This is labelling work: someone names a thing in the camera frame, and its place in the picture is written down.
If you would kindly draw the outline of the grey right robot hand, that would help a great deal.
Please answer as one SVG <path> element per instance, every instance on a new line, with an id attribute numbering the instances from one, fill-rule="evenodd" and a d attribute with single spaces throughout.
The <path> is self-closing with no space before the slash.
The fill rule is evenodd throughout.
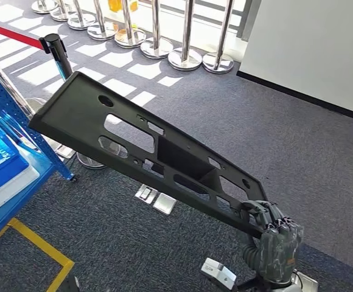
<path id="1" fill-rule="evenodd" d="M 304 227 L 271 201 L 248 200 L 243 206 L 246 222 L 252 215 L 263 229 L 258 245 L 251 235 L 248 236 L 248 243 L 241 245 L 243 260 L 268 282 L 290 282 L 304 237 Z"/>

